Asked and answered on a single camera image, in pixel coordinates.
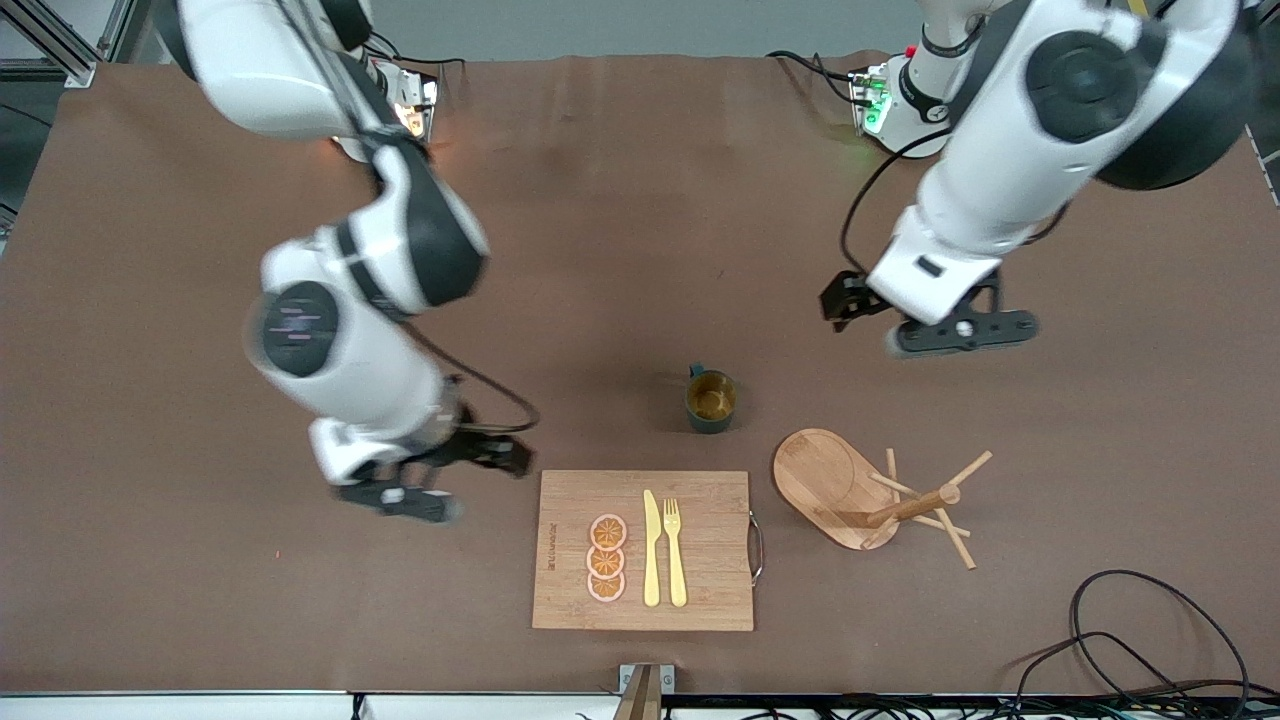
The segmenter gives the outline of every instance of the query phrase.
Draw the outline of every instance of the orange slice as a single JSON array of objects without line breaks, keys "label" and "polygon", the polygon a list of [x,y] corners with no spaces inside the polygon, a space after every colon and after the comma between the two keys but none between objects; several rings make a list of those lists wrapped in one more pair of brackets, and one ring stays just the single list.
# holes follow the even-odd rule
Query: orange slice
[{"label": "orange slice", "polygon": [[621,550],[591,547],[586,551],[586,570],[602,580],[617,578],[625,562],[626,557],[622,556]]},{"label": "orange slice", "polygon": [[591,593],[591,597],[600,602],[613,602],[622,597],[622,591],[625,589],[627,589],[626,575],[618,574],[617,578],[608,579],[594,575],[586,577],[586,592]]},{"label": "orange slice", "polygon": [[591,523],[591,544],[599,550],[618,550],[627,541],[627,524],[617,515],[600,515]]}]

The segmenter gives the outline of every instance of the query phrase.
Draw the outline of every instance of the gold fork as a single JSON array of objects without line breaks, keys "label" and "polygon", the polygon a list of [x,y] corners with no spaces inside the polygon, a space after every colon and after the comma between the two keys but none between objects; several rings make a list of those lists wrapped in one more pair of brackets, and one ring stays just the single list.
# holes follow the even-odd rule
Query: gold fork
[{"label": "gold fork", "polygon": [[667,530],[671,544],[671,603],[684,607],[689,602],[689,589],[685,588],[685,564],[680,561],[680,503],[676,498],[662,501],[662,527]]}]

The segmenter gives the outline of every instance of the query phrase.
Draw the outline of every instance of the brown table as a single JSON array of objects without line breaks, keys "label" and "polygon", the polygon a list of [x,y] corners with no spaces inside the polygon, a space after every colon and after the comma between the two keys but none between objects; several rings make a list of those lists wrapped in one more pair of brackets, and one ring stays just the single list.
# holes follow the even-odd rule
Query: brown table
[{"label": "brown table", "polygon": [[[756,630],[530,629],[536,478],[449,469],[452,529],[332,500],[310,416],[248,365],[241,324],[262,252],[362,204],[361,168],[230,126],[173,68],[104,67],[64,96],[0,261],[3,689],[594,691],[666,661],[694,692],[1007,691],[1110,566],[1187,589],[1280,679],[1280,222],[1245,145],[1170,191],[1091,186],[1015,254],[1036,342],[901,363],[888,316],[819,318],[884,155],[803,70],[471,64],[444,99],[439,172],[494,261],[419,325],[541,406],[541,468],[749,470]],[[867,259],[925,167],[901,165],[858,219]],[[733,432],[685,427],[694,360],[741,380]],[[922,487],[991,448],[954,512],[979,569],[928,528],[872,553],[827,541],[769,477],[804,427],[897,448]],[[1100,587],[1085,621],[1170,674],[1231,673],[1143,588]],[[1100,689],[1070,657],[1033,688]]]}]

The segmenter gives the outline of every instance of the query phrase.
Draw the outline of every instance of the mug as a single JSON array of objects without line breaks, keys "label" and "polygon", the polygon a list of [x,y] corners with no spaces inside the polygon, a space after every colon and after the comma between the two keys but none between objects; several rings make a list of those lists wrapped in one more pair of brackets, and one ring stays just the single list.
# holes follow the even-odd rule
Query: mug
[{"label": "mug", "polygon": [[733,420],[737,405],[737,387],[733,378],[719,370],[708,370],[701,363],[689,366],[689,387],[685,389],[685,414],[689,424],[704,434],[722,433]]}]

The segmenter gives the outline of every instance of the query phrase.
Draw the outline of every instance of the butter knife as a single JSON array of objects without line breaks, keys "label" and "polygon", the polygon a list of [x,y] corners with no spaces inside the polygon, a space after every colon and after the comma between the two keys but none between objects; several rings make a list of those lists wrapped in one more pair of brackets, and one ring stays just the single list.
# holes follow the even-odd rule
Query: butter knife
[{"label": "butter knife", "polygon": [[657,607],[660,602],[658,591],[658,538],[662,537],[662,515],[658,514],[658,501],[652,491],[644,491],[644,603]]}]

